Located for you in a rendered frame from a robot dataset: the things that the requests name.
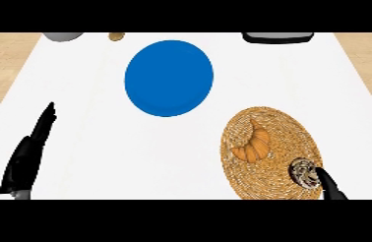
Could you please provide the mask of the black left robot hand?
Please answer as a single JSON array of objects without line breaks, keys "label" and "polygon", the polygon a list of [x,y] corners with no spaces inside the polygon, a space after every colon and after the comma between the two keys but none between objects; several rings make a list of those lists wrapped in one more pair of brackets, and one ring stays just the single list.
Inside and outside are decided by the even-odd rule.
[{"label": "black left robot hand", "polygon": [[55,119],[55,108],[53,103],[50,103],[40,116],[32,134],[24,137],[10,156],[3,173],[0,194],[10,194],[32,189]]}]

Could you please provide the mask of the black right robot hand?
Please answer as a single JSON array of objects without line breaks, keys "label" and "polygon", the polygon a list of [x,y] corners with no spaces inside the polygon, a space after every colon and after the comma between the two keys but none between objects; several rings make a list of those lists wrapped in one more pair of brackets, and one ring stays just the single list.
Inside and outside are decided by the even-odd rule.
[{"label": "black right robot hand", "polygon": [[329,200],[345,200],[347,197],[344,193],[338,190],[337,184],[326,173],[326,171],[317,167],[316,172],[323,186],[325,199]]}]

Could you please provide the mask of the chocolate swirl cupcake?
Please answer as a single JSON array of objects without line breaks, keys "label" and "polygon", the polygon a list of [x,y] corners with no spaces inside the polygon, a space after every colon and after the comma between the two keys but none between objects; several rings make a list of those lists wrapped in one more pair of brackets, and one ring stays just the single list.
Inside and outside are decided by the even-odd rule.
[{"label": "chocolate swirl cupcake", "polygon": [[298,157],[289,164],[289,176],[294,182],[306,189],[316,189],[322,182],[316,172],[316,164],[306,158]]}]

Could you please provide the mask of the round woven wicker placemat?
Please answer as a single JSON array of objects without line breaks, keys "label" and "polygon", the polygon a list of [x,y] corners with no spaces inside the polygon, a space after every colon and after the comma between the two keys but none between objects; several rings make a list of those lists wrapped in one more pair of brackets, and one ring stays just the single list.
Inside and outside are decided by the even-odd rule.
[{"label": "round woven wicker placemat", "polygon": [[[230,148],[245,145],[252,137],[254,120],[269,131],[269,154],[248,163]],[[221,136],[221,163],[233,191],[245,200],[316,200],[322,187],[306,189],[291,179],[288,168],[297,157],[323,166],[316,142],[303,125],[282,111],[270,107],[244,109],[227,123]]]}]

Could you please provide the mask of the blue round plate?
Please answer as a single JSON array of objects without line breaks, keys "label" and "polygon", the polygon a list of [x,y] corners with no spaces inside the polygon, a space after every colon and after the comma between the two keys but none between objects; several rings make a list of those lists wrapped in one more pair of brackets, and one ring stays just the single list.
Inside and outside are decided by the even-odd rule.
[{"label": "blue round plate", "polygon": [[205,100],[214,82],[211,60],[199,47],[182,40],[146,46],[125,70],[125,92],[149,115],[173,117]]}]

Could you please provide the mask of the golden brown croissant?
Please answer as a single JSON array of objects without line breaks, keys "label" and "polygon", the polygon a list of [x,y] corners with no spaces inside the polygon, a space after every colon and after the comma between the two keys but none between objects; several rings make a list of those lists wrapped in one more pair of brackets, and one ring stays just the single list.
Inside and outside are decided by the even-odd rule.
[{"label": "golden brown croissant", "polygon": [[255,120],[249,120],[252,132],[248,143],[242,147],[232,148],[235,157],[248,163],[257,162],[270,152],[270,136]]}]

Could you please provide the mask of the grey round bowl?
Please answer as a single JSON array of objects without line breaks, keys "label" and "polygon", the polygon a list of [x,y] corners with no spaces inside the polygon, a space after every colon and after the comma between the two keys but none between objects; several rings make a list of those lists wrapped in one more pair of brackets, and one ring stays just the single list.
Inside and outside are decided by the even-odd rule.
[{"label": "grey round bowl", "polygon": [[81,32],[46,32],[44,36],[55,42],[66,42],[75,39],[81,35]]}]

